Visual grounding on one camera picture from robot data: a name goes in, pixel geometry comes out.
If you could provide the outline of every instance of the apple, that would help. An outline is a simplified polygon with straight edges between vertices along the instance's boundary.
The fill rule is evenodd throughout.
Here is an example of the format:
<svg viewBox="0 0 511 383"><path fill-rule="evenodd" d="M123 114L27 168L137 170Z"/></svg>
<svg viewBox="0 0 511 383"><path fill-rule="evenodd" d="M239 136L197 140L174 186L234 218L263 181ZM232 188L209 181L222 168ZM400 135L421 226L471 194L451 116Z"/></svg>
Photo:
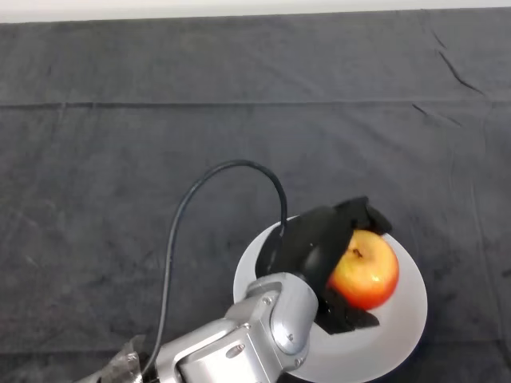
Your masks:
<svg viewBox="0 0 511 383"><path fill-rule="evenodd" d="M398 259L385 239L371 231L355 230L328 286L353 307L370 310L394 293L398 279Z"/></svg>

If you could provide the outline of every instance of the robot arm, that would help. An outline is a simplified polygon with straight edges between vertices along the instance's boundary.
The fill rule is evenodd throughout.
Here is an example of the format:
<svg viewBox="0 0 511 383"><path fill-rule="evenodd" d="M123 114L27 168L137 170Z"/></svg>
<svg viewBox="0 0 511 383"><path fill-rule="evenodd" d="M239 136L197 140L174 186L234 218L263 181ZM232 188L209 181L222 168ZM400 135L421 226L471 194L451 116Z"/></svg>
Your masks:
<svg viewBox="0 0 511 383"><path fill-rule="evenodd" d="M267 238L255 267L258 277L243 301L224 318L161 345L172 256L180 218L197 189L227 168L248 166L264 173L279 193L280 226ZM362 197L319 207L287 224L282 185L269 169L246 160L220 164L198 179L181 200L168 237L160 325L156 344L141 370L136 350L117 355L103 370L78 383L274 383L298 369L323 289L355 228L376 232L390 224Z"/></svg>

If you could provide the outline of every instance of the table surface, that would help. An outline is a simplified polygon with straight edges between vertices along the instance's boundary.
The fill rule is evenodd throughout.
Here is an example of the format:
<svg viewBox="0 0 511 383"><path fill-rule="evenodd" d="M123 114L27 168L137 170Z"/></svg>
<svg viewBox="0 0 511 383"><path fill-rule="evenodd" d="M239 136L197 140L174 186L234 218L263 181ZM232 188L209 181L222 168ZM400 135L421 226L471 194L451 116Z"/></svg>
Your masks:
<svg viewBox="0 0 511 383"><path fill-rule="evenodd" d="M0 382L151 339L173 210L236 157L291 215L368 195L394 224L430 309L378 381L511 381L509 36L507 9L0 25ZM251 170L197 195L166 339L224 314L278 214Z"/></svg>

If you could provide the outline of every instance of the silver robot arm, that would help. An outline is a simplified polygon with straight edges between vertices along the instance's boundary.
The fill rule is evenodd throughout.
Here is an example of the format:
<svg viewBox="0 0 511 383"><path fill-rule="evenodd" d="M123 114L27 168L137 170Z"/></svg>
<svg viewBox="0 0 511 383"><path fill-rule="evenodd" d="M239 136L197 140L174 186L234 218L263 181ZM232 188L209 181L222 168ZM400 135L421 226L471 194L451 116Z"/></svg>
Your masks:
<svg viewBox="0 0 511 383"><path fill-rule="evenodd" d="M314 291L299 277L280 273L259 278L223 318L163 345L156 359L156 379L160 383L275 383L283 372L298 369L305 361L317 309ZM103 381L102 371L78 383ZM120 371L117 376L126 377L113 380L118 383L146 381L140 367L137 373Z"/></svg>

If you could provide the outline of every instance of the white plate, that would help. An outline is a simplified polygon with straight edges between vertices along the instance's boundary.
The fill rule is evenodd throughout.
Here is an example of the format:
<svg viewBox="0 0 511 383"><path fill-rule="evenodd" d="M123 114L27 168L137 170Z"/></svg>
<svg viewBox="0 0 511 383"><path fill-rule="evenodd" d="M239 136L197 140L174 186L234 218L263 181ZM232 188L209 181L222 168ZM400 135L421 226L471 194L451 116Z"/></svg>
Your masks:
<svg viewBox="0 0 511 383"><path fill-rule="evenodd" d="M276 225L259 234L241 257L234 277L234 302L242 300L248 284L256 280L257 256ZM370 311L380 326L329 335L314 324L307 360L291 375L315 383L370 381L395 369L414 350L426 324L426 287L404 247L390 235L383 238L398 257L399 281L392 297Z"/></svg>

